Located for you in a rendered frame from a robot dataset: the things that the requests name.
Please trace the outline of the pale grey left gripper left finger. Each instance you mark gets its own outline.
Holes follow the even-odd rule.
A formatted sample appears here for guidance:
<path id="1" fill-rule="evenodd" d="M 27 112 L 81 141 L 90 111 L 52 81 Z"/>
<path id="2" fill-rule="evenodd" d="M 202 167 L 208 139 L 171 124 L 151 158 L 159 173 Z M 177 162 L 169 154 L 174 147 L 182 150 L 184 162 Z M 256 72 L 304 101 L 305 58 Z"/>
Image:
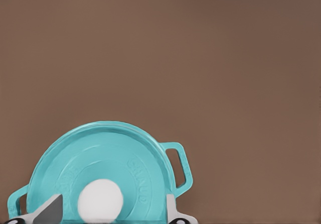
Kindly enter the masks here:
<path id="1" fill-rule="evenodd" d="M 63 218 L 63 195 L 54 194 L 34 212 L 15 216 L 4 224 L 61 224 Z"/>

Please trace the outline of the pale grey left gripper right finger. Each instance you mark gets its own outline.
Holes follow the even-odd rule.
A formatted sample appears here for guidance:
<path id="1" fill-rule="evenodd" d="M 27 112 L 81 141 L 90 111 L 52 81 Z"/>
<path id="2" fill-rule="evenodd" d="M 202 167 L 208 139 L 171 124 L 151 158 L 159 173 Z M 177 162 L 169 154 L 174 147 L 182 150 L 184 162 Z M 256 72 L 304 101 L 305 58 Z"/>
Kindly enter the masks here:
<path id="1" fill-rule="evenodd" d="M 167 194 L 167 223 L 168 224 L 198 224 L 195 217 L 180 213 L 177 210 L 173 194 Z"/>

